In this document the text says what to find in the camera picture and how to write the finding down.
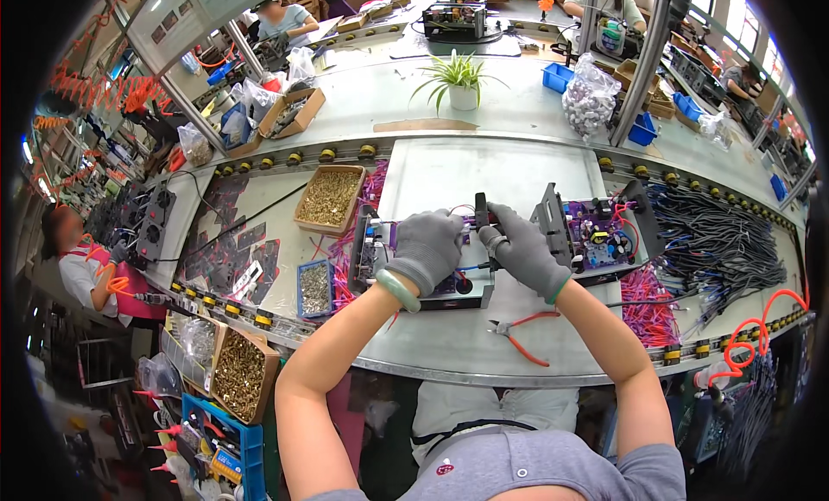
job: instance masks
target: blue plastic bin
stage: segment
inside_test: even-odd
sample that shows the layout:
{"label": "blue plastic bin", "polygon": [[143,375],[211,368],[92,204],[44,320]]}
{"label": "blue plastic bin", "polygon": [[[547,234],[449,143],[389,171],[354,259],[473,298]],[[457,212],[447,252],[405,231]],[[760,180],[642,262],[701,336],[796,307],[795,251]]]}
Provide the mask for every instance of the blue plastic bin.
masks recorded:
{"label": "blue plastic bin", "polygon": [[677,109],[680,110],[680,113],[687,116],[691,122],[696,122],[699,119],[700,114],[706,113],[696,104],[696,102],[694,102],[693,98],[687,97],[681,92],[675,92],[673,94],[673,99],[674,103],[677,104]]}
{"label": "blue plastic bin", "polygon": [[[305,308],[303,307],[303,289],[299,283],[299,277],[302,276],[303,271],[306,268],[313,268],[314,266],[324,265],[328,268],[328,286],[329,286],[329,297],[331,300],[328,302],[328,307],[325,310],[321,310],[320,312],[312,312],[306,313]],[[297,316],[300,318],[318,318],[320,316],[329,315],[334,311],[334,266],[328,260],[314,260],[313,262],[308,262],[307,264],[303,264],[297,268]]]}
{"label": "blue plastic bin", "polygon": [[219,419],[225,426],[239,432],[244,500],[264,501],[267,499],[268,496],[264,489],[264,434],[262,425],[245,425],[236,420],[230,413],[208,403],[206,400],[181,393],[181,413],[188,416],[194,408],[209,413],[210,416]]}
{"label": "blue plastic bin", "polygon": [[786,189],[786,185],[783,184],[782,179],[777,174],[772,175],[772,179],[769,180],[772,184],[772,188],[774,189],[774,195],[778,198],[778,201],[782,201],[788,195],[788,190]]}
{"label": "blue plastic bin", "polygon": [[[242,113],[245,118],[247,118],[247,116],[248,116],[247,112],[244,111],[244,104],[242,102],[237,102],[235,105],[233,105],[233,107],[230,108],[230,110],[228,110],[227,113],[221,115],[221,127],[222,128],[225,127],[225,123],[227,123],[227,121],[231,119],[231,115],[235,111],[238,111],[238,112]],[[239,143],[232,143],[231,144],[231,135],[230,134],[222,134],[221,135],[221,140],[225,143],[225,149],[234,149],[237,146],[241,146],[241,145],[244,145],[245,143],[247,143],[248,142],[248,136],[250,136],[250,123],[247,120],[245,120],[243,125],[242,125],[242,137],[239,138]]]}
{"label": "blue plastic bin", "polygon": [[559,63],[552,63],[542,70],[544,78],[542,82],[545,88],[550,88],[554,91],[565,92],[567,82],[573,79],[573,70],[565,68]]}
{"label": "blue plastic bin", "polygon": [[627,134],[627,139],[639,145],[649,145],[656,137],[657,130],[653,126],[651,113],[637,114],[630,132]]}
{"label": "blue plastic bin", "polygon": [[234,61],[234,60],[229,61],[224,66],[221,66],[219,69],[212,72],[210,77],[207,77],[207,85],[215,86],[217,83],[219,83],[219,81],[222,80],[225,77],[227,72],[230,71],[231,68],[233,68],[234,63],[236,63],[236,61]]}

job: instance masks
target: potted plant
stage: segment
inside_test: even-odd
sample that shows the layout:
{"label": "potted plant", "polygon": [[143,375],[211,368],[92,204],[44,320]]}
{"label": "potted plant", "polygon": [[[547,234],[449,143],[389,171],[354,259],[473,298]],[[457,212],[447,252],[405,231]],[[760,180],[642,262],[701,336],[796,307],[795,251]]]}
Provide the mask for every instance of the potted plant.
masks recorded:
{"label": "potted plant", "polygon": [[435,109],[440,114],[440,102],[443,100],[443,95],[449,91],[449,104],[455,109],[461,111],[471,111],[481,106],[481,83],[483,79],[494,79],[500,83],[506,84],[497,77],[492,75],[485,75],[481,73],[483,62],[480,64],[473,64],[471,57],[474,53],[469,54],[466,58],[458,55],[458,52],[452,50],[452,57],[448,62],[438,59],[430,55],[435,61],[434,66],[428,66],[422,69],[430,74],[430,79],[420,84],[415,92],[412,93],[411,98],[427,85],[437,82],[439,85],[432,90],[426,103],[432,101],[432,97],[437,95],[435,100]]}

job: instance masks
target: spider plant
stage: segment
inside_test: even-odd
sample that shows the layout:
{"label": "spider plant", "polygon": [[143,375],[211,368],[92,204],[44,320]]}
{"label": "spider plant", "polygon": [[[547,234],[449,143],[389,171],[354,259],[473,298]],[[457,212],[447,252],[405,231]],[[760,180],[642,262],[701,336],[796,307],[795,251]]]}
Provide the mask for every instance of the spider plant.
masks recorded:
{"label": "spider plant", "polygon": [[475,53],[472,52],[471,54],[467,55],[465,58],[462,55],[458,55],[458,52],[452,50],[452,57],[449,59],[448,62],[438,59],[434,55],[430,55],[430,57],[435,61],[434,66],[425,66],[422,69],[425,72],[430,74],[430,79],[426,82],[420,84],[418,88],[412,93],[411,98],[409,98],[409,102],[411,99],[415,97],[417,92],[421,89],[425,88],[431,83],[437,82],[439,85],[435,89],[432,90],[429,98],[426,100],[426,103],[432,101],[432,97],[437,94],[437,99],[435,101],[435,110],[440,115],[440,102],[443,100],[443,95],[449,90],[451,86],[458,86],[463,88],[466,91],[475,90],[478,96],[478,107],[481,107],[481,83],[483,79],[494,79],[499,81],[500,83],[506,86],[506,83],[499,79],[498,77],[492,77],[492,75],[486,75],[481,72],[483,67],[483,62],[479,64],[474,64],[471,62],[471,57]]}

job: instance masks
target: purple circuit board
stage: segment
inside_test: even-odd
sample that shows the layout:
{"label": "purple circuit board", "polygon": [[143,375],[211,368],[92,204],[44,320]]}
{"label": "purple circuit board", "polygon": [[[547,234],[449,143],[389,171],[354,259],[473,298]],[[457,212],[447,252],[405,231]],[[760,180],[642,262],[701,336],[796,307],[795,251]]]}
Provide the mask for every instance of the purple circuit board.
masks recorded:
{"label": "purple circuit board", "polygon": [[612,205],[607,201],[568,201],[563,205],[573,254],[579,255],[586,270],[628,263],[633,250],[631,238],[622,222],[612,220]]}

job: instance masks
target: gray work glove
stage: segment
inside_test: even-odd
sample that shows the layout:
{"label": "gray work glove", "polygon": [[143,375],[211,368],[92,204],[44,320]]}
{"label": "gray work glove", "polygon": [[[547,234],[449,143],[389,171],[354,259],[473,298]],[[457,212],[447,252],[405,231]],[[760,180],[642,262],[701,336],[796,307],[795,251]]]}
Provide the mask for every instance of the gray work glove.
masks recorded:
{"label": "gray work glove", "polygon": [[494,227],[484,226],[478,232],[481,242],[489,254],[494,251],[495,259],[516,280],[552,304],[570,278],[570,269],[555,261],[538,226],[521,218],[509,206],[496,203],[487,203],[487,206],[498,217],[506,238]]}
{"label": "gray work glove", "polygon": [[462,229],[463,219],[445,209],[409,216],[397,225],[395,257],[386,268],[414,282],[420,297],[429,296],[461,261]]}
{"label": "gray work glove", "polygon": [[116,266],[127,259],[127,241],[121,239],[109,252],[109,262]]}

